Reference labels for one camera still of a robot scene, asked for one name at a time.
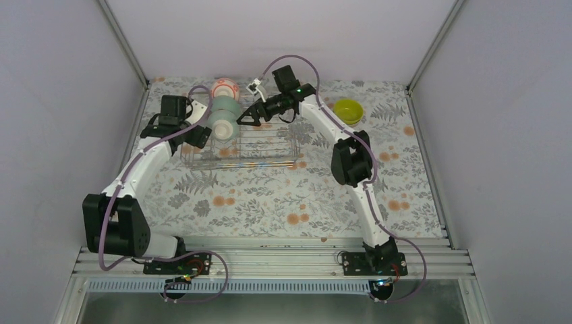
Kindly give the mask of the wire dish rack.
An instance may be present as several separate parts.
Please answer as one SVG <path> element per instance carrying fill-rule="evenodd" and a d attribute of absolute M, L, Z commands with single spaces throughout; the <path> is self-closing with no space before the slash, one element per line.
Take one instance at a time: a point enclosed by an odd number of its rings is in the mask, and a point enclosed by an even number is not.
<path fill-rule="evenodd" d="M 241 114 L 253 103 L 253 96 L 238 100 Z M 216 140 L 212 133 L 203 149 L 182 144 L 177 156 L 191 169 L 238 169 L 289 167 L 299 153 L 296 124 L 274 118 L 260 126 L 239 126 L 233 140 Z"/>

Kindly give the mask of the yellow green bowl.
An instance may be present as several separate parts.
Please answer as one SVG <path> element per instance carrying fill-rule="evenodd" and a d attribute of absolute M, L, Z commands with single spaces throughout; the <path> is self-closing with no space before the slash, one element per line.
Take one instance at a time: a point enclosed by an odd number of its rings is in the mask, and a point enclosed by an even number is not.
<path fill-rule="evenodd" d="M 333 105 L 334 114 L 345 123 L 360 121 L 364 116 L 362 105 L 352 99 L 340 99 Z"/>

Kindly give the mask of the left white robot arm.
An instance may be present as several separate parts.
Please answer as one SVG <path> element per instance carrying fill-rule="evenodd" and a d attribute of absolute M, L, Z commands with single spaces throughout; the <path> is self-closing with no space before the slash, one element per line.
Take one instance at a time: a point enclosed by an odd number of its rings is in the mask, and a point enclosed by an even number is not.
<path fill-rule="evenodd" d="M 152 232 L 142 199 L 182 144 L 205 147 L 211 129 L 201 123 L 207 114 L 208 107 L 196 100 L 162 96 L 160 111 L 142 129 L 133 157 L 110 185 L 100 194 L 88 194 L 82 203 L 90 252 L 160 259 L 170 273 L 186 268 L 188 255 L 179 238 Z"/>

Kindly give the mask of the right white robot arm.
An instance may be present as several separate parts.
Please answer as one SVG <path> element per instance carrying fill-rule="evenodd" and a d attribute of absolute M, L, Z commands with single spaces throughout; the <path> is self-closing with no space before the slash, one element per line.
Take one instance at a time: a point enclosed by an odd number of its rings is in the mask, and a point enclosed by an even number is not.
<path fill-rule="evenodd" d="M 331 173 L 345 186 L 353 199 L 361 227 L 367 270 L 383 274 L 398 256 L 397 244 L 384 226 L 375 200 L 373 183 L 377 176 L 376 159 L 365 131 L 357 132 L 344 124 L 320 102 L 317 88 L 302 84 L 286 65 L 272 72 L 279 93 L 260 97 L 237 119 L 243 126 L 261 126 L 274 116 L 292 111 L 308 120 L 333 146 Z"/>

